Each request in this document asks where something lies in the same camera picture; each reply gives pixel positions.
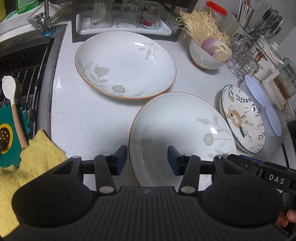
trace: plate rim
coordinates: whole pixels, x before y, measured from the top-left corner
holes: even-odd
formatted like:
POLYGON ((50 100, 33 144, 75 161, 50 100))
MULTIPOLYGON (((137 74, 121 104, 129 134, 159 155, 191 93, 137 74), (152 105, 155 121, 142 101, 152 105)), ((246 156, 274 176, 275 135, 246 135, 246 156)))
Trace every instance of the plate rim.
POLYGON ((169 53, 169 52, 168 52, 168 51, 167 51, 162 45, 160 45, 159 43, 157 43, 157 42, 154 41, 153 39, 150 39, 150 38, 148 38, 148 37, 146 37, 146 36, 144 36, 144 35, 137 34, 137 33, 132 33, 132 32, 126 32, 126 31, 111 31, 111 32, 104 32, 104 33, 96 34, 96 35, 90 37, 89 39, 87 39, 86 41, 84 41, 84 42, 79 46, 79 48, 77 49, 77 51, 76 51, 76 53, 75 53, 75 57, 74 57, 74 64, 75 64, 75 69, 76 69, 77 73, 79 74, 80 78, 83 79, 83 81, 84 81, 85 83, 87 83, 90 87, 92 87, 92 88, 95 89, 96 91, 98 91, 98 92, 100 92, 100 93, 102 93, 102 94, 105 94, 105 95, 108 95, 108 96, 111 96, 111 97, 117 98, 117 99, 125 99, 125 100, 141 100, 141 99, 147 99, 147 98, 154 98, 154 97, 156 97, 156 96, 158 96, 158 95, 161 95, 162 93, 166 92, 166 91, 167 91, 167 90, 173 85, 173 83, 175 82, 176 77, 177 77, 176 63, 175 63, 173 57, 170 55, 170 53, 169 53), (174 72, 175 72, 175 76, 173 77, 173 79, 172 79, 170 85, 169 85, 165 90, 163 90, 163 91, 161 91, 161 92, 159 92, 159 93, 157 93, 157 94, 155 94, 155 95, 151 95, 151 96, 147 96, 147 97, 141 97, 141 98, 137 98, 137 97, 116 96, 116 95, 113 95, 113 94, 110 94, 110 93, 106 93, 106 92, 104 92, 104 91, 102 91, 102 90, 100 90, 100 89, 97 89, 96 87, 94 87, 93 85, 91 85, 90 83, 88 83, 88 82, 87 82, 87 81, 81 76, 81 74, 80 74, 79 71, 78 71, 77 63, 76 63, 76 60, 77 60, 77 58, 76 58, 76 57, 77 57, 77 53, 78 53, 78 51, 80 50, 80 48, 82 48, 86 43, 88 43, 90 40, 92 40, 92 39, 94 39, 94 38, 97 38, 97 37, 99 37, 99 36, 101 36, 101 35, 105 35, 105 34, 114 34, 114 33, 128 33, 128 34, 130 34, 130 35, 138 35, 138 36, 141 36, 141 37, 144 37, 144 38, 146 38, 146 39, 149 39, 149 40, 153 41, 154 43, 156 43, 157 45, 159 45, 161 48, 163 48, 163 50, 169 55, 169 57, 171 58, 172 62, 174 63, 174 64, 173 64, 173 67, 174 67, 174 72))
MULTIPOLYGON (((221 92, 220 101, 221 101, 221 107, 222 107, 222 110, 223 110, 223 119, 225 120, 225 122, 227 123, 229 129, 231 130, 231 133, 232 133, 234 139, 235 139, 235 140, 241 145, 241 147, 244 149, 244 151, 246 151, 247 153, 250 153, 250 154, 258 154, 258 153, 260 153, 260 152, 263 151, 263 149, 264 149, 264 147, 265 147, 265 143, 266 143, 266 138, 264 139, 264 146, 263 146, 263 148, 262 148, 261 151, 259 151, 259 152, 251 152, 251 151, 249 151, 248 149, 246 149, 246 148, 244 147, 244 145, 243 145, 243 144, 237 139, 236 135, 235 135, 235 134, 233 133, 233 131, 232 131, 232 128, 230 127, 230 124, 229 124, 227 118, 224 118, 224 116, 225 116, 225 111, 224 111, 224 108, 223 108, 222 95, 223 95, 223 90, 224 90, 227 86, 230 86, 230 85, 231 85, 231 84, 224 86, 223 89, 222 89, 222 92, 221 92)), ((238 86, 236 86, 236 85, 232 85, 232 86, 235 86, 235 87, 237 87, 238 89, 240 89, 242 92, 244 92, 244 91, 243 91, 241 88, 239 88, 238 86)))
MULTIPOLYGON (((135 171, 134 171, 134 168, 133 168, 133 164, 132 164, 132 161, 131 161, 131 131, 132 131, 132 129, 133 129, 133 126, 134 126, 134 124, 135 124, 135 120, 136 120, 136 118, 138 117, 138 115, 140 114, 140 112, 148 105, 148 104, 150 104, 150 102, 152 102, 154 99, 156 99, 156 98, 159 98, 160 96, 163 96, 163 95, 170 95, 170 94, 177 94, 177 93, 181 93, 181 94, 185 94, 185 95, 187 95, 187 96, 194 96, 194 97, 196 97, 196 98, 198 98, 198 99, 200 99, 200 100, 202 100, 203 102, 205 102, 205 103, 207 103, 214 111, 216 111, 221 117, 222 117, 222 119, 224 120, 224 122, 227 124, 227 126, 228 126, 228 123, 225 121, 225 119, 223 118, 223 116, 219 113, 219 111, 217 111, 212 105, 210 105, 207 101, 205 101, 205 100, 203 100, 202 98, 200 98, 200 97, 198 97, 198 96, 196 96, 196 95, 193 95, 193 94, 189 94, 189 93, 186 93, 186 92, 181 92, 181 91, 172 91, 172 92, 168 92, 168 93, 163 93, 163 94, 160 94, 160 95, 158 95, 158 96, 156 96, 156 97, 154 97, 153 99, 151 99, 150 101, 148 101, 145 105, 143 105, 142 107, 141 107, 141 109, 138 111, 138 113, 136 114, 136 116, 135 116, 135 118, 134 118, 134 120, 133 120, 133 123, 132 123, 132 125, 131 125, 131 129, 130 129, 130 134, 129 134, 129 137, 128 137, 128 158, 129 158, 129 162, 130 162, 130 165, 131 165, 131 169, 132 169, 132 171, 133 171, 133 174, 134 174, 134 176, 135 176, 135 178, 136 178, 136 181, 137 181, 137 183, 139 184, 139 186, 141 186, 142 187, 142 185, 140 184, 140 182, 139 182, 139 180, 138 180, 138 178, 137 178, 137 175, 136 175, 136 173, 135 173, 135 171)), ((237 145, 236 145, 236 143, 235 143, 235 141, 234 141, 234 138, 233 138, 233 144, 234 144, 234 152, 235 152, 235 154, 237 155, 237 145)))

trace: green sunflower mat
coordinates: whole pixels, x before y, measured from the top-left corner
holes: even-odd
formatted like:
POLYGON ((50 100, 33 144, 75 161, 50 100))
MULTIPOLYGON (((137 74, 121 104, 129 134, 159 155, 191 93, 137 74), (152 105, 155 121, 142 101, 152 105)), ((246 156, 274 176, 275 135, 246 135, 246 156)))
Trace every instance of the green sunflower mat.
MULTIPOLYGON (((28 135, 31 129, 28 127, 30 121, 27 119, 27 113, 23 113, 23 108, 18 108, 19 118, 22 123, 25 134, 28 135)), ((0 108, 0 167, 9 167, 20 165, 20 146, 17 132, 12 117, 10 105, 5 105, 0 108)))

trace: sink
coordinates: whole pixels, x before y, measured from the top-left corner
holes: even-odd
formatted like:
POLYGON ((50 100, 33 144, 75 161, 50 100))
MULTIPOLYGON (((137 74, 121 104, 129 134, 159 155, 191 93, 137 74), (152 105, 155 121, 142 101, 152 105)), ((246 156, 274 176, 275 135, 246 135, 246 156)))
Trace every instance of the sink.
MULTIPOLYGON (((29 31, 0 42, 0 79, 11 75, 21 89, 16 103, 30 119, 32 139, 42 129, 51 138, 52 85, 66 24, 55 26, 51 36, 29 31)), ((0 89, 0 107, 10 104, 0 89)))

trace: faucet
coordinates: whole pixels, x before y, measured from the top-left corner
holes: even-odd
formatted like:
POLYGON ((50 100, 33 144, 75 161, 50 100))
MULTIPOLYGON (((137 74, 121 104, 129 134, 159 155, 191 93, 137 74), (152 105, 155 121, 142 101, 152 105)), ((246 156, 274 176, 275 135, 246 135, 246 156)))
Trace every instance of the faucet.
POLYGON ((39 24, 42 25, 43 31, 42 35, 43 36, 48 36, 53 34, 56 29, 52 27, 52 21, 49 16, 49 2, 48 0, 44 0, 44 13, 39 13, 36 16, 34 16, 34 19, 37 20, 39 24))

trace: hand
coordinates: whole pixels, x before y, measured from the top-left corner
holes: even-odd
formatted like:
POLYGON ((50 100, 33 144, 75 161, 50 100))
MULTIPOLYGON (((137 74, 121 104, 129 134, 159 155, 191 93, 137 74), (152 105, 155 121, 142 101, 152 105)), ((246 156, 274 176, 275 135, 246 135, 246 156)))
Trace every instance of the hand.
POLYGON ((296 210, 289 209, 287 214, 281 212, 276 221, 276 226, 279 228, 286 227, 289 222, 296 223, 296 210))

